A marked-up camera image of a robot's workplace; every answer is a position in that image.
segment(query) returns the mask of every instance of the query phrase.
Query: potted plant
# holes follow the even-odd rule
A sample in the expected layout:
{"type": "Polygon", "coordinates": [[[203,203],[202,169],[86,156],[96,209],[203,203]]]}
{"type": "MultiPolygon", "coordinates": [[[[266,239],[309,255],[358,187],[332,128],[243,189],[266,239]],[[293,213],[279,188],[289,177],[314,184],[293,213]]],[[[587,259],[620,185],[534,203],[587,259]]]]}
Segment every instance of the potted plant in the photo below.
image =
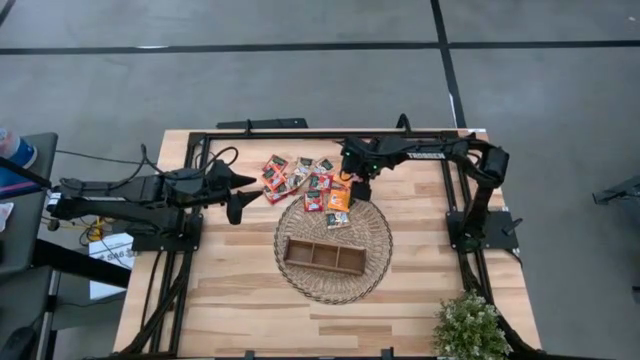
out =
{"type": "Polygon", "coordinates": [[[475,292],[441,302],[440,324],[434,330],[439,355],[458,360],[505,359],[511,347],[498,328],[495,306],[475,292]]]}

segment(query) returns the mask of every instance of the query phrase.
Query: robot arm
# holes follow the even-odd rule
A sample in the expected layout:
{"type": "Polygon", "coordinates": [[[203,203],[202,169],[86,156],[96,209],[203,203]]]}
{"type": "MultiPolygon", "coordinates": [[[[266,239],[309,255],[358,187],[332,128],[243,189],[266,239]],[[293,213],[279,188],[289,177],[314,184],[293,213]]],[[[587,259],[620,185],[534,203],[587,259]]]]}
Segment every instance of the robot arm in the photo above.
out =
{"type": "Polygon", "coordinates": [[[342,143],[342,171],[357,175],[362,182],[354,183],[352,196],[371,199],[369,181],[382,169],[394,169],[407,160],[449,160],[464,174],[478,183],[475,196],[465,209],[460,226],[460,246],[471,251],[485,237],[485,223],[489,199],[493,190],[502,185],[509,163],[509,154],[499,147],[475,136],[461,139],[435,139],[431,141],[406,140],[398,136],[374,138],[370,142],[349,137],[342,143]],[[478,157],[474,163],[470,154],[478,157]]]}
{"type": "Polygon", "coordinates": [[[215,160],[206,174],[185,168],[119,182],[62,179],[53,189],[47,211],[63,220],[85,215],[125,220],[135,224],[131,235],[136,228],[158,234],[179,233],[186,208],[226,203],[229,222],[237,225],[242,208],[261,192],[232,194],[231,190],[255,181],[235,174],[222,160],[215,160]]]}

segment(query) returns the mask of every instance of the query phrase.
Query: wooden table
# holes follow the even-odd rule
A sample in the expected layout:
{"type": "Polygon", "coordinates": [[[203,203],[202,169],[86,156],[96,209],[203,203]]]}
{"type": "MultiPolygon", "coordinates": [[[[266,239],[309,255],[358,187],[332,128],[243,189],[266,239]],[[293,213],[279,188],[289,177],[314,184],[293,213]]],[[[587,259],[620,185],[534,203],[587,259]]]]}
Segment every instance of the wooden table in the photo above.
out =
{"type": "MultiPolygon", "coordinates": [[[[160,168],[183,166],[188,134],[186,130],[165,133],[160,168]]],[[[328,140],[215,140],[212,151],[230,145],[240,151],[233,170],[256,178],[271,154],[291,162],[298,156],[327,156],[340,163],[340,146],[328,140]]],[[[223,159],[228,161],[230,155],[223,159]]],[[[455,165],[452,176],[459,190],[455,165]]],[[[475,183],[469,183],[473,191],[475,183]]],[[[246,189],[261,187],[256,183],[246,189]]],[[[239,226],[227,223],[224,208],[204,210],[204,234],[191,268],[179,355],[241,356],[249,349],[258,356],[377,356],[380,349],[390,346],[398,356],[437,355],[431,344],[438,324],[434,312],[441,299],[456,297],[463,288],[457,256],[449,247],[441,165],[437,161],[406,162],[394,171],[382,171],[372,181],[372,189],[372,201],[393,232],[393,257],[380,285],[349,305],[310,301],[279,273],[273,235],[284,208],[295,197],[275,206],[264,197],[255,200],[244,210],[239,226]]],[[[463,204],[460,191],[457,197],[458,204],[463,204]]],[[[494,193],[491,205],[504,205],[500,190],[494,193]]],[[[499,310],[526,342],[539,347],[519,264],[501,250],[486,251],[485,256],[499,310]]],[[[136,259],[115,351],[128,345],[140,328],[154,259],[154,253],[136,259]]],[[[163,260],[149,313],[155,308],[163,260]]],[[[160,350],[168,347],[172,315],[166,316],[160,350]]]]}

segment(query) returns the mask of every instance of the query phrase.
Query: wooden organizer box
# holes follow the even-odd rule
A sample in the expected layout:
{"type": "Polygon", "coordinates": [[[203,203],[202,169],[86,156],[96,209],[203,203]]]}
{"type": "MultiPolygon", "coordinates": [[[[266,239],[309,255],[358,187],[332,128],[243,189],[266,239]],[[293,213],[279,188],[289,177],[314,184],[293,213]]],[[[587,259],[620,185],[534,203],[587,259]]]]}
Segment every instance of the wooden organizer box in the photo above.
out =
{"type": "Polygon", "coordinates": [[[321,241],[287,237],[284,263],[313,269],[364,274],[367,250],[362,247],[337,245],[321,241]]]}

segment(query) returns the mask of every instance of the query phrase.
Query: woven placemat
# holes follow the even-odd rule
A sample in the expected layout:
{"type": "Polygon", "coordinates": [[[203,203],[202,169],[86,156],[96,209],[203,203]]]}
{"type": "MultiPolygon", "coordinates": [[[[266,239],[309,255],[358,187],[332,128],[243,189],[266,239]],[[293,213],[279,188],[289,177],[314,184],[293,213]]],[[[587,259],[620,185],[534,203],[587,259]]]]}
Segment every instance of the woven placemat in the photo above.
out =
{"type": "Polygon", "coordinates": [[[393,238],[382,212],[371,202],[359,201],[351,206],[351,225],[327,229],[322,212],[305,212],[299,197],[284,211],[276,228],[274,253],[278,269],[296,290],[309,299],[324,304],[347,304],[363,298],[382,281],[391,263],[393,238]],[[360,246],[367,249],[362,276],[286,265],[284,253],[287,237],[360,246]]]}

